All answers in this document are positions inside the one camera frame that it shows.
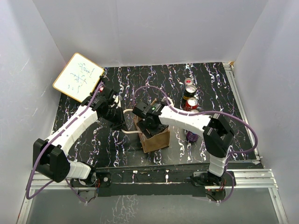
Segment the purple fanta can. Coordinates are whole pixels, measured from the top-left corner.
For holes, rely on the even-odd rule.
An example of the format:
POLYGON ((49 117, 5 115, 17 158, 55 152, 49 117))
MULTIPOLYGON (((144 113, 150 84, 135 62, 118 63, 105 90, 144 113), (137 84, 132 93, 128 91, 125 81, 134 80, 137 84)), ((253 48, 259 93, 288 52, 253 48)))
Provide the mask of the purple fanta can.
POLYGON ((191 110, 190 111, 190 114, 196 114, 196 113, 199 113, 199 111, 197 111, 197 110, 191 110))

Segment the purple soda can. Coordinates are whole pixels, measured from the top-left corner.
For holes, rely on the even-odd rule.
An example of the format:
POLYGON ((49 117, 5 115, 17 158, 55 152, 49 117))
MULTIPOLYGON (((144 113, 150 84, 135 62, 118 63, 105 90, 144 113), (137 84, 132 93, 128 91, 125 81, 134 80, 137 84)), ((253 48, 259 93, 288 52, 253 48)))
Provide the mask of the purple soda can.
POLYGON ((198 139, 199 139, 199 135, 198 134, 195 134, 191 131, 188 131, 186 133, 186 139, 190 142, 196 142, 198 139))

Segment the red coke can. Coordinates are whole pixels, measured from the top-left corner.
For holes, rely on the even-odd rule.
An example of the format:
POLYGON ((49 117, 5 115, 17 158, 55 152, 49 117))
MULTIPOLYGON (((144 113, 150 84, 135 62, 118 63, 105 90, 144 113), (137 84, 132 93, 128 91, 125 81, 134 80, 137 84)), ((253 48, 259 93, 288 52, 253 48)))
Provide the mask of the red coke can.
POLYGON ((196 110, 197 107, 198 107, 198 100, 196 98, 189 98, 185 103, 184 111, 196 110))

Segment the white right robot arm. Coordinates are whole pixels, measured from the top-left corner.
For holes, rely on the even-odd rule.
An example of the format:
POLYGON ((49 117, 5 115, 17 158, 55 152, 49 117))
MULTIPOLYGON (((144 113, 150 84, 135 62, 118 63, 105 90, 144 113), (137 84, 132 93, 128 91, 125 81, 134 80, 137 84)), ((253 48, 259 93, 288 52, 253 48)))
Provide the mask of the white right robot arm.
POLYGON ((164 102, 148 105, 139 102, 133 114, 141 118, 144 127, 156 128, 158 125, 177 126, 200 136, 210 154, 209 169, 199 176, 192 176, 200 185, 221 185, 225 180, 225 164, 228 148, 234 138, 234 131, 223 115, 197 115, 172 108, 164 102))

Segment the red-tab soda can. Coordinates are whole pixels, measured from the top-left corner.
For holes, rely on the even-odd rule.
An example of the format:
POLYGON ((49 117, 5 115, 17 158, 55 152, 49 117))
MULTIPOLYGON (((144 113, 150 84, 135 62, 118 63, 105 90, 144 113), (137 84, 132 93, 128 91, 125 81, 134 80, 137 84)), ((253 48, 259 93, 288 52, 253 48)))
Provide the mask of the red-tab soda can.
POLYGON ((194 81, 191 78, 186 78, 184 80, 185 85, 194 85, 194 81))

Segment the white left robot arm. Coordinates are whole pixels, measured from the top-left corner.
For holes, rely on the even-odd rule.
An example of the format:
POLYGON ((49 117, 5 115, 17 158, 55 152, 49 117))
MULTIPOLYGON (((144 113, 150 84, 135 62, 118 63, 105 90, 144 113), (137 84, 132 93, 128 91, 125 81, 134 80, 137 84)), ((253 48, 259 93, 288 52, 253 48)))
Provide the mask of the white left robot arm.
POLYGON ((121 99, 116 91, 106 86, 101 86, 94 96, 88 96, 55 133, 34 142, 33 170, 54 182, 70 178, 79 179, 86 186, 94 185, 97 179, 94 167, 70 161, 67 155, 77 139, 99 119, 110 122, 112 130, 127 129, 121 99))

